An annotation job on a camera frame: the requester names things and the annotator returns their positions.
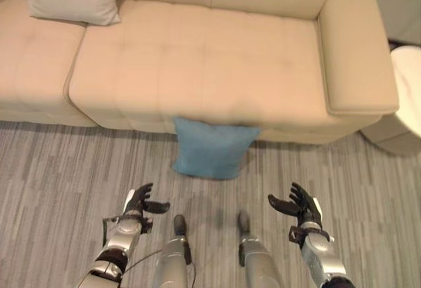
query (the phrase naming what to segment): sofa seat cushion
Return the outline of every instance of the sofa seat cushion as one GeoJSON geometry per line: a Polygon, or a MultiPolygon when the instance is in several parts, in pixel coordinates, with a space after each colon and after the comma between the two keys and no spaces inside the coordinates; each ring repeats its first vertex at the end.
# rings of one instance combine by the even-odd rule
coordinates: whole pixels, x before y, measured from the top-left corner
{"type": "Polygon", "coordinates": [[[29,17],[28,0],[0,0],[0,120],[93,126],[68,97],[85,25],[29,17]]]}
{"type": "Polygon", "coordinates": [[[315,21],[134,0],[120,16],[87,27],[70,83],[104,127],[174,132],[172,116],[283,132],[355,127],[327,113],[315,21]]]}

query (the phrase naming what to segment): floor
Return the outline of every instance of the floor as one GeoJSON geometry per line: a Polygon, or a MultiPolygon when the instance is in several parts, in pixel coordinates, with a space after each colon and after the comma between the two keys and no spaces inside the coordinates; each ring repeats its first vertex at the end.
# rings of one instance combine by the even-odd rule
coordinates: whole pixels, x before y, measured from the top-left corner
{"type": "MultiPolygon", "coordinates": [[[[266,200],[286,197],[293,181],[318,197],[324,229],[358,288],[421,287],[421,155],[391,156],[359,133],[318,147],[258,142],[231,181],[180,175],[170,167],[176,155],[173,135],[0,122],[0,287],[74,287],[101,248],[101,218],[118,214],[128,190],[147,182],[153,199],[172,208],[154,215],[134,260],[160,249],[182,213],[195,287],[245,288],[235,229],[244,208],[284,287],[314,287],[287,240],[294,219],[266,200]]],[[[127,273],[123,287],[151,287],[157,258],[127,273]]]]}

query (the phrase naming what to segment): cable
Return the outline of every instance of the cable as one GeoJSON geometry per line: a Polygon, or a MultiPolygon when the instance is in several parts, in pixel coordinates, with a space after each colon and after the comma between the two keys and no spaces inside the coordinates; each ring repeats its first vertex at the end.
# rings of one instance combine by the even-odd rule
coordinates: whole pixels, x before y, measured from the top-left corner
{"type": "Polygon", "coordinates": [[[162,250],[159,250],[159,251],[155,251],[155,252],[153,252],[153,253],[151,253],[151,254],[148,254],[147,256],[145,256],[145,257],[143,257],[143,258],[141,258],[140,260],[138,260],[136,263],[134,263],[133,265],[131,265],[124,273],[127,273],[129,270],[131,270],[134,266],[136,266],[136,265],[138,265],[140,262],[143,262],[144,260],[146,260],[147,258],[149,258],[149,257],[151,257],[151,256],[153,256],[153,255],[155,255],[155,254],[158,254],[158,253],[160,253],[160,252],[162,252],[162,250]]]}
{"type": "MultiPolygon", "coordinates": [[[[122,215],[122,216],[114,216],[114,217],[103,219],[103,246],[105,246],[105,244],[107,244],[108,222],[116,222],[117,219],[122,219],[122,218],[130,219],[130,218],[137,218],[137,216],[122,215]]],[[[143,262],[144,260],[148,259],[149,257],[151,257],[155,254],[158,254],[160,252],[162,252],[162,250],[152,252],[151,254],[148,254],[147,256],[141,258],[136,263],[131,265],[124,273],[126,274],[127,272],[129,272],[132,268],[134,268],[139,263],[143,262]]],[[[191,283],[191,288],[194,288],[195,282],[196,282],[197,270],[196,270],[196,264],[193,261],[191,261],[191,265],[193,266],[193,282],[191,283]]]]}
{"type": "MultiPolygon", "coordinates": [[[[151,256],[153,256],[155,254],[158,254],[160,252],[162,252],[162,250],[152,252],[151,254],[148,254],[147,256],[141,258],[136,263],[134,263],[133,265],[131,265],[124,273],[127,274],[131,269],[134,268],[134,266],[138,265],[139,263],[143,262],[144,260],[148,259],[149,257],[151,257],[151,256]]],[[[193,266],[193,282],[191,283],[191,288],[194,288],[195,287],[195,282],[196,282],[196,264],[194,262],[191,262],[191,265],[193,266]]]]}
{"type": "Polygon", "coordinates": [[[196,264],[191,261],[191,265],[193,266],[193,283],[191,283],[191,288],[194,288],[196,282],[196,264]]]}

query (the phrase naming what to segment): silver robotic arm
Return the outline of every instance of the silver robotic arm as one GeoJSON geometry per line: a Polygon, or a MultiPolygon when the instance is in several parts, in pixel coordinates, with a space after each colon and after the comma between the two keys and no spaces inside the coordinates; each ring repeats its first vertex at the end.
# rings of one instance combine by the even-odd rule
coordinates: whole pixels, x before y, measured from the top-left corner
{"type": "Polygon", "coordinates": [[[347,277],[342,261],[334,249],[334,238],[322,227],[322,210],[300,185],[293,183],[292,201],[281,201],[269,195],[269,203],[277,211],[297,217],[297,226],[291,226],[289,240],[300,246],[301,256],[318,288],[355,288],[347,277]]]}
{"type": "Polygon", "coordinates": [[[123,214],[114,217],[117,221],[112,235],[105,243],[88,273],[76,288],[119,288],[126,266],[142,233],[152,229],[152,219],[143,212],[162,214],[170,209],[169,203],[148,201],[152,184],[131,190],[126,199],[123,214]]]}

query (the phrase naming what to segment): sofa seam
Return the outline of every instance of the sofa seam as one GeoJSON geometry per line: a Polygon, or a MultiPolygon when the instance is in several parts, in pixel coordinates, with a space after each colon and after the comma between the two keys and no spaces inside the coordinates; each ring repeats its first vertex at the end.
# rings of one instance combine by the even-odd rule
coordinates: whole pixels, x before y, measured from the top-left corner
{"type": "Polygon", "coordinates": [[[76,112],[79,112],[80,114],[82,114],[84,117],[86,117],[87,119],[89,119],[90,121],[92,121],[94,124],[96,124],[96,122],[90,118],[84,111],[82,111],[72,100],[72,98],[70,97],[70,83],[72,81],[72,77],[73,77],[73,73],[74,73],[74,67],[76,66],[76,61],[78,60],[79,57],[79,53],[80,50],[82,49],[82,44],[85,40],[85,36],[86,36],[86,31],[87,31],[87,26],[88,24],[85,24],[84,26],[84,33],[79,41],[78,47],[76,49],[76,53],[74,55],[74,58],[72,60],[72,63],[70,65],[70,68],[68,70],[68,74],[66,77],[66,80],[64,81],[64,85],[62,88],[62,95],[64,100],[66,101],[66,103],[69,105],[70,108],[73,108],[76,112]]]}

